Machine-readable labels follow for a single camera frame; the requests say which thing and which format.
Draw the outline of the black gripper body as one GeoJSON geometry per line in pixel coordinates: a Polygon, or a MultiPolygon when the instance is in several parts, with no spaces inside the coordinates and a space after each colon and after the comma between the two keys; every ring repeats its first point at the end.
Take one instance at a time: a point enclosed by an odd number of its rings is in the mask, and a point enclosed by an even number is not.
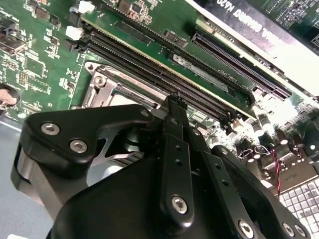
{"type": "Polygon", "coordinates": [[[230,239],[224,205],[209,180],[226,171],[214,155],[185,163],[139,160],[72,197],[60,210],[51,239],[230,239]]]}

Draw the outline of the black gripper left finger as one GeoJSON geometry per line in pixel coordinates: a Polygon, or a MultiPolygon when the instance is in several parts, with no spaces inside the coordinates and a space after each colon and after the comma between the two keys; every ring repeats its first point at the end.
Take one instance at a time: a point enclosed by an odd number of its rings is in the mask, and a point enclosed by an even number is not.
{"type": "Polygon", "coordinates": [[[181,177],[189,179],[189,142],[179,100],[176,94],[166,98],[161,119],[135,104],[31,115],[19,140],[19,176],[37,192],[54,221],[72,197],[91,187],[86,178],[98,158],[132,154],[128,141],[142,153],[139,160],[161,159],[164,169],[169,161],[185,163],[181,177]]]}

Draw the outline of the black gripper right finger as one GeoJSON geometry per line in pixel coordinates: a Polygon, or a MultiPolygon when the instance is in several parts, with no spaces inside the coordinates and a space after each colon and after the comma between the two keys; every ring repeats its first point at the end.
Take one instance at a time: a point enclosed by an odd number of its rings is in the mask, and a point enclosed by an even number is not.
{"type": "Polygon", "coordinates": [[[217,198],[218,221],[224,239],[309,239],[306,227],[229,149],[209,149],[202,134],[191,127],[187,104],[178,101],[195,165],[217,198]]]}

